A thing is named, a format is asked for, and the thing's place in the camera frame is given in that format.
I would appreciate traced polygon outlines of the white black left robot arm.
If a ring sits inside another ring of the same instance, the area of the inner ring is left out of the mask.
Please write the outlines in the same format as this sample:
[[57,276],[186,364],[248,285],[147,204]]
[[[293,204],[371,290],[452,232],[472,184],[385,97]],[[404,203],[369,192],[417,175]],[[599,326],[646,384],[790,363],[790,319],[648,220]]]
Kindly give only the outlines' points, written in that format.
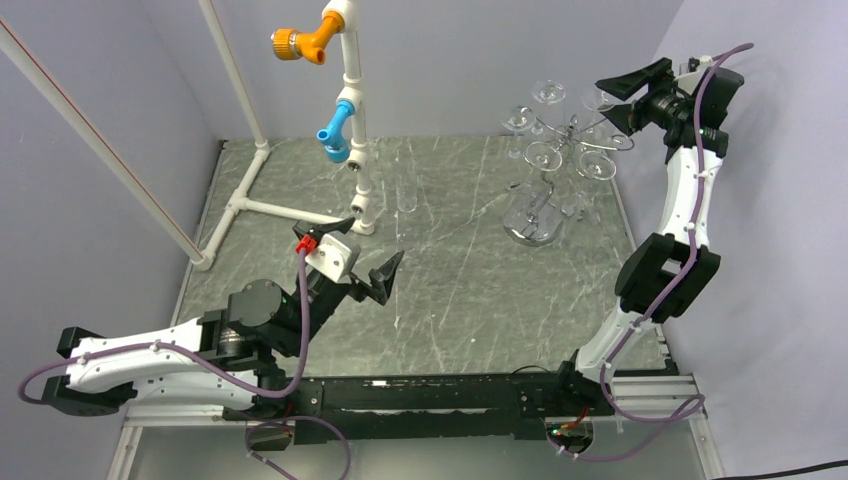
[[232,293],[222,309],[161,330],[107,338],[81,327],[62,331],[57,374],[39,397],[21,400],[66,415],[97,417],[127,404],[217,405],[264,420],[279,417],[303,378],[310,343],[347,298],[388,302],[401,251],[361,279],[355,220],[299,221],[292,292],[259,279]]

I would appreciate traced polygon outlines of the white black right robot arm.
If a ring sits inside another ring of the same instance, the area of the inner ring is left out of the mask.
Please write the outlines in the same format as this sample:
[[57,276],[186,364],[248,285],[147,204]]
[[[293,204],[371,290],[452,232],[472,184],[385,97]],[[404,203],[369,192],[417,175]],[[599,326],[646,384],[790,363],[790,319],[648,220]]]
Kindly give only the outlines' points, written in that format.
[[551,401],[564,415],[604,400],[615,360],[645,333],[681,316],[719,269],[721,258],[709,246],[709,203],[729,146],[721,126],[744,84],[742,75],[723,67],[726,58],[692,57],[679,72],[661,58],[595,84],[618,99],[602,114],[620,133],[649,125],[663,131],[667,187],[658,230],[619,272],[616,309],[558,369]]

